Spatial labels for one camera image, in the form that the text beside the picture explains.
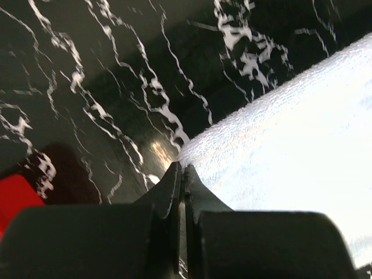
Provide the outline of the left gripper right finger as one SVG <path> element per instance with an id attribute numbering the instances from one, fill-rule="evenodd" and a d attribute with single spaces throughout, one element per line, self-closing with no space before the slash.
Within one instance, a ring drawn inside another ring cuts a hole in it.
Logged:
<path id="1" fill-rule="evenodd" d="M 356 278 L 334 223 L 315 212 L 234 211 L 184 173 L 189 278 Z"/>

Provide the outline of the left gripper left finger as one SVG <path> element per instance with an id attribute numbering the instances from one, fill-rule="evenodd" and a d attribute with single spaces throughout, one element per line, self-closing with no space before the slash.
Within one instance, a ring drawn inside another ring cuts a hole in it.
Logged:
<path id="1" fill-rule="evenodd" d="M 176 278 L 182 169 L 133 203 L 33 206 L 1 238 L 2 278 Z"/>

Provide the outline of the light blue towel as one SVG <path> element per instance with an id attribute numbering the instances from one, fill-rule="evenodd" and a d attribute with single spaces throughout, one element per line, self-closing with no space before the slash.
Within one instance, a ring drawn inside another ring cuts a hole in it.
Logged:
<path id="1" fill-rule="evenodd" d="M 177 157 L 233 210 L 310 211 L 371 262 L 371 35 L 184 144 Z"/>

